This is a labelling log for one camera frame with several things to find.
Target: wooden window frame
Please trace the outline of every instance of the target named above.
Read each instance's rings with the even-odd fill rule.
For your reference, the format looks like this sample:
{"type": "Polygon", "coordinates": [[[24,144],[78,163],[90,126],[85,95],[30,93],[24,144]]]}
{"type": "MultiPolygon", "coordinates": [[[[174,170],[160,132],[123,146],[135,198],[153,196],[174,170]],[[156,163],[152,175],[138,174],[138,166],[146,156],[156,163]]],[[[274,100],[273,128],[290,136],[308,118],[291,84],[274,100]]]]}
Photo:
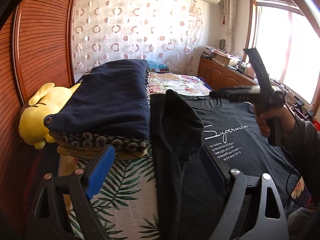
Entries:
{"type": "MultiPolygon", "coordinates": [[[[258,32],[258,22],[257,22],[258,18],[256,16],[258,13],[258,7],[259,6],[257,6],[255,0],[250,0],[249,24],[248,24],[248,32],[247,32],[247,39],[246,39],[246,43],[245,43],[245,48],[253,48],[255,46],[255,42],[257,39],[257,32],[258,32]]],[[[292,26],[292,11],[288,10],[288,15],[289,15],[289,20],[290,20],[291,26],[292,26]]],[[[288,44],[288,50],[287,50],[287,61],[286,61],[286,65],[283,69],[283,72],[281,74],[281,78],[279,80],[280,83],[283,83],[285,72],[286,72],[286,69],[288,66],[291,41],[292,41],[292,35],[290,35],[290,37],[289,37],[289,44],[288,44]]],[[[243,55],[243,61],[248,62],[248,58],[247,58],[246,53],[244,53],[244,55],[243,55]]],[[[314,112],[315,115],[316,115],[316,112],[318,111],[319,106],[320,106],[320,74],[319,74],[317,87],[316,87],[313,99],[311,101],[311,104],[310,104],[310,109],[314,112]]]]}

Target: wooden cabinet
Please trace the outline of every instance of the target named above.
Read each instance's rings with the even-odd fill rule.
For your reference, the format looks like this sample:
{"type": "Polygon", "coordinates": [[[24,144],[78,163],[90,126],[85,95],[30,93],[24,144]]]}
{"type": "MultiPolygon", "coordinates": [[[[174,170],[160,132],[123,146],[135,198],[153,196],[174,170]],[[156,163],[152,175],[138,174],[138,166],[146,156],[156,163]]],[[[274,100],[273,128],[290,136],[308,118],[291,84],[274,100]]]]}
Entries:
{"type": "Polygon", "coordinates": [[[242,85],[257,85],[252,78],[202,57],[199,62],[198,75],[214,90],[242,85]]]}

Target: plush toy ear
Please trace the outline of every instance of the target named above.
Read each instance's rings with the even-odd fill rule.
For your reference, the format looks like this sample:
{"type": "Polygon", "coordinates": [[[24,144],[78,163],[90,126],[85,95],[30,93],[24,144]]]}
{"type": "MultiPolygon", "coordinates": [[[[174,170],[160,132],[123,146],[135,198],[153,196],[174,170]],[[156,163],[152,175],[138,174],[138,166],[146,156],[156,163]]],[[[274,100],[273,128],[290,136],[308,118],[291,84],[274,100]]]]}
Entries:
{"type": "Polygon", "coordinates": [[[34,94],[32,98],[28,101],[29,106],[33,106],[39,102],[41,98],[43,98],[49,91],[54,87],[54,83],[44,84],[42,87],[38,89],[38,91],[34,94]]]}
{"type": "Polygon", "coordinates": [[[77,89],[78,87],[81,85],[81,83],[78,83],[78,84],[75,84],[73,87],[70,88],[71,90],[71,93],[73,94],[77,89]]]}

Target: beige curtain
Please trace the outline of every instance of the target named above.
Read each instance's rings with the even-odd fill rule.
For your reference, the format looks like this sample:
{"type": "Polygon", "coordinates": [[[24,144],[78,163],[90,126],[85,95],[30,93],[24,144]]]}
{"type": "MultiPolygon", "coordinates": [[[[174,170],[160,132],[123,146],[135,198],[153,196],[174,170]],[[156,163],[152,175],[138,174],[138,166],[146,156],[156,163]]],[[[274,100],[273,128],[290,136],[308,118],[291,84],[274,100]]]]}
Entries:
{"type": "Polygon", "coordinates": [[[75,0],[73,67],[146,59],[186,74],[202,31],[194,0],[75,0]]]}
{"type": "Polygon", "coordinates": [[[226,51],[228,53],[233,52],[233,29],[235,27],[236,20],[236,0],[224,0],[224,15],[226,26],[226,51]]]}

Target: person's arm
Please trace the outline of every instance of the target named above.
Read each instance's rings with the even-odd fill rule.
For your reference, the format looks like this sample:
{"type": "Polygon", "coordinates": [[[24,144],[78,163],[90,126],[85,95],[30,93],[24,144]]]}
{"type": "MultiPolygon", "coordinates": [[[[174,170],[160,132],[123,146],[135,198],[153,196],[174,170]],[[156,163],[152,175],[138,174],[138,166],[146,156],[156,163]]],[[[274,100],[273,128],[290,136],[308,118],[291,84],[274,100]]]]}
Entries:
{"type": "Polygon", "coordinates": [[[311,122],[305,122],[297,116],[294,118],[291,110],[284,106],[256,115],[263,136],[270,135],[267,119],[272,117],[280,118],[284,148],[295,158],[313,201],[317,204],[320,201],[320,133],[311,122]]]}

